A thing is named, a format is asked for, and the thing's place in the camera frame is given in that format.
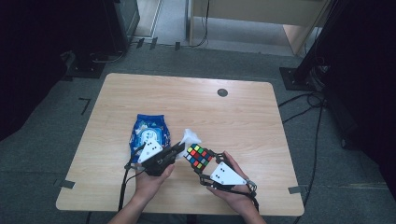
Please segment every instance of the table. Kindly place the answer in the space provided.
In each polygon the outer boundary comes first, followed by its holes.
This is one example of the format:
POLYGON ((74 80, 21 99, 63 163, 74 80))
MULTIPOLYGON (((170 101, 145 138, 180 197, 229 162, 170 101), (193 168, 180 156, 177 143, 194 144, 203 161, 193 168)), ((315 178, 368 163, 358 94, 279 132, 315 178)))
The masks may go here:
MULTIPOLYGON (((58 209, 117 211, 138 113, 164 114, 172 145, 190 128, 203 141, 202 147, 230 152, 257 184, 262 215, 304 212, 300 193, 289 192, 298 184, 270 83, 126 74, 106 77, 66 177, 76 185, 61 189, 58 209), (228 95, 219 96, 219 89, 228 95)), ((133 193, 130 181, 124 203, 133 193)), ((144 212, 234 214, 199 184, 184 158, 176 161, 174 172, 144 212)))
MULTIPOLYGON (((190 0, 190 45, 193 40, 193 17, 206 16, 208 1, 190 0)), ((283 24, 291 49, 294 54, 298 54, 313 29, 320 25, 323 15, 327 14, 330 2, 331 0, 212 0, 208 17, 283 24)))

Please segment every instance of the gray carpet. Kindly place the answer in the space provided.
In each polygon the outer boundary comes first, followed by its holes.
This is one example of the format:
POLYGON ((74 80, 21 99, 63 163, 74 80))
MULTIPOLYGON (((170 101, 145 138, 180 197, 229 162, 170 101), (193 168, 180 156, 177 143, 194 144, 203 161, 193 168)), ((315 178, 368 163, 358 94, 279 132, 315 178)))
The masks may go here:
MULTIPOLYGON (((0 223, 85 223, 87 212, 59 211, 60 192, 94 102, 109 73, 206 77, 265 81, 279 103, 301 94, 286 91, 278 67, 297 67, 300 58, 210 49, 131 46, 99 79, 59 81, 25 125, 0 142, 0 223), (86 101, 92 99, 84 112, 86 101)), ((282 119, 309 105, 305 98, 280 108, 282 119)), ((319 109, 285 123, 298 182, 307 187, 314 164, 319 109)), ((318 134, 318 166, 305 213, 299 223, 396 223, 396 202, 378 167, 365 154, 340 146, 331 111, 323 109, 318 134)), ((90 223, 107 223, 115 213, 94 212, 90 223)), ((268 223, 293 223, 295 217, 266 217, 268 223)))

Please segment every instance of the hand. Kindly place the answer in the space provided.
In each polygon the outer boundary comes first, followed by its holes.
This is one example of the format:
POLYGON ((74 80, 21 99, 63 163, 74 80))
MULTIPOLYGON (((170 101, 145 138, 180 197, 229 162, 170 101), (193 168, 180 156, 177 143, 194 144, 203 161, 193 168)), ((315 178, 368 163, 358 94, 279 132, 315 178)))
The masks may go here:
POLYGON ((136 188, 134 189, 134 195, 147 199, 149 202, 158 192, 163 181, 172 174, 174 169, 175 165, 170 164, 166 167, 161 176, 148 175, 146 172, 138 175, 138 172, 141 171, 136 171, 138 176, 135 178, 136 188))
MULTIPOLYGON (((242 171, 239 167, 238 163, 233 159, 233 157, 227 152, 224 151, 225 156, 230 161, 230 164, 233 166, 233 169, 244 179, 248 179, 248 176, 242 171)), ((211 187, 206 187, 209 191, 211 191, 214 195, 218 196, 222 200, 224 200, 236 213, 241 215, 246 223, 265 223, 265 221, 260 216, 259 212, 256 210, 256 207, 247 196, 241 194, 235 194, 230 192, 225 192, 219 189, 214 189, 211 187)), ((249 193, 249 188, 246 185, 236 185, 233 187, 233 190, 249 193)))

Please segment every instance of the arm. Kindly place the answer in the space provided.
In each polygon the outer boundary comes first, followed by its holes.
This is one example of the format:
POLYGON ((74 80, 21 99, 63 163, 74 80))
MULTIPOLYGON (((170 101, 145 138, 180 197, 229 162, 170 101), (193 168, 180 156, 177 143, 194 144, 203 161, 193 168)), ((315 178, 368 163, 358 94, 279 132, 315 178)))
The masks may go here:
POLYGON ((146 173, 138 175, 135 178, 136 188, 131 201, 129 201, 108 223, 136 223, 143 209, 145 209, 146 205, 160 189, 163 181, 172 174, 174 168, 174 164, 169 165, 161 176, 150 176, 146 173))
MULTIPOLYGON (((248 176, 244 174, 242 169, 239 167, 238 163, 233 159, 233 157, 227 152, 224 151, 227 159, 230 160, 231 165, 234 170, 242 176, 244 179, 248 179, 248 176)), ((229 193, 225 191, 221 191, 218 189, 213 189, 211 187, 206 187, 209 191, 211 191, 214 195, 220 197, 224 200, 236 213, 242 216, 242 218, 246 221, 247 224, 263 224, 265 223, 264 219, 260 216, 259 212, 256 210, 253 202, 245 195, 229 193)), ((233 187, 233 190, 248 192, 247 186, 237 185, 233 187)))

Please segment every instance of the rubik's cube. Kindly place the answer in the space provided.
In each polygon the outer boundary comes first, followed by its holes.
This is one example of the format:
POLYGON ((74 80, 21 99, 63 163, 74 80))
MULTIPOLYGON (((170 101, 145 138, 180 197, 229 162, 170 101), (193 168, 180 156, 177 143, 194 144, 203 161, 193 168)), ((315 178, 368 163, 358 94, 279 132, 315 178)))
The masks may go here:
POLYGON ((196 172, 201 173, 212 160, 213 155, 206 148, 202 148, 198 144, 192 144, 184 157, 191 163, 196 172))

